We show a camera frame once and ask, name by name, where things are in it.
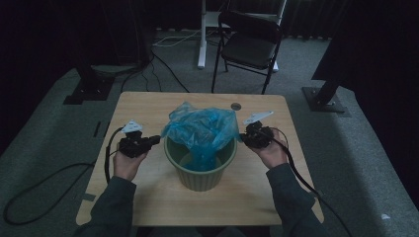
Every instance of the person's left hand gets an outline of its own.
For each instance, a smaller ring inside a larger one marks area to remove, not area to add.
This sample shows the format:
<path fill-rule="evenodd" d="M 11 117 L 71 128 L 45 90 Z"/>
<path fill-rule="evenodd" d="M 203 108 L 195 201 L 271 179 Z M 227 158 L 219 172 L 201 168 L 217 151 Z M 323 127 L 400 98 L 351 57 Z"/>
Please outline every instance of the person's left hand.
<path fill-rule="evenodd" d="M 135 158 L 129 158 L 120 151 L 114 156 L 114 176 L 132 181 L 141 162 L 147 157 L 148 152 Z"/>

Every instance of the chair back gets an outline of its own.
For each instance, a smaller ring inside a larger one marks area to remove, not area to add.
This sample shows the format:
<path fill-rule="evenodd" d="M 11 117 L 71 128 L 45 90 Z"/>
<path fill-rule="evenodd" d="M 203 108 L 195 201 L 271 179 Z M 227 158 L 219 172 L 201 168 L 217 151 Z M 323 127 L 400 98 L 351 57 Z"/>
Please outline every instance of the chair back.
<path fill-rule="evenodd" d="M 275 44 L 279 43 L 283 36 L 276 22 L 234 11 L 224 11 L 218 15 L 218 28 L 221 32 L 222 25 L 229 26 L 233 32 Z"/>

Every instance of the hand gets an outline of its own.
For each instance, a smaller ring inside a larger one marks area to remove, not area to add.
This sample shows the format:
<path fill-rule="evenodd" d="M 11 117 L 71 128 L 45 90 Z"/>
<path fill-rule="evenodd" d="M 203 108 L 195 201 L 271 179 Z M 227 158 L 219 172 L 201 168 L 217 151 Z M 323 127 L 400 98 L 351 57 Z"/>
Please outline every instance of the hand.
<path fill-rule="evenodd" d="M 280 133 L 276 129 L 272 129 L 274 133 L 274 138 L 281 142 L 284 145 L 287 145 L 284 141 L 280 139 Z M 252 151 L 254 151 L 262 160 L 268 169 L 272 169 L 276 166 L 282 165 L 284 163 L 288 163 L 287 154 L 284 152 L 283 148 L 277 144 L 275 141 L 272 141 L 265 148 L 256 149 L 253 147 L 249 147 Z"/>
<path fill-rule="evenodd" d="M 120 151 L 114 156 L 114 176 L 132 181 L 141 162 L 147 157 L 148 152 L 140 156 L 129 158 Z"/>

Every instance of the black chair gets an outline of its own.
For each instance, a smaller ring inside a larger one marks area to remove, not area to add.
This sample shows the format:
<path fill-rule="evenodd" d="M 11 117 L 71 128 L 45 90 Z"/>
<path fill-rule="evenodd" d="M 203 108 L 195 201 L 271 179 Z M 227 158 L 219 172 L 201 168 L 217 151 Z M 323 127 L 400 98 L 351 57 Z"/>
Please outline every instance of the black chair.
<path fill-rule="evenodd" d="M 223 29 L 224 25 L 228 26 L 232 33 L 229 39 Z M 265 75 L 262 95 L 265 94 L 283 37 L 280 26 L 268 19 L 224 11 L 218 16 L 218 32 L 220 40 L 216 52 L 211 92 L 213 93 L 215 87 L 218 61 L 221 56 L 224 59 L 225 71 L 228 71 L 227 65 L 230 65 Z"/>

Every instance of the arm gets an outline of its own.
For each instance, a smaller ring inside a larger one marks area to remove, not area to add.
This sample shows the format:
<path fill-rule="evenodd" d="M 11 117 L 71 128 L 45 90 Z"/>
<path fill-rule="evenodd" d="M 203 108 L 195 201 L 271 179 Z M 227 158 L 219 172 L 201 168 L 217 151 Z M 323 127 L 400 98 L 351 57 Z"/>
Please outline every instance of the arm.
<path fill-rule="evenodd" d="M 274 138 L 281 143 L 273 129 Z M 270 169 L 267 177 L 272 188 L 275 209 L 283 221 L 284 236 L 329 236 L 313 211 L 314 197 L 299 185 L 281 146 L 271 142 L 266 148 L 251 148 Z"/>
<path fill-rule="evenodd" d="M 92 208 L 92 220 L 81 225 L 74 236 L 129 236 L 136 185 L 131 181 L 146 153 L 135 158 L 117 152 L 114 176 Z"/>

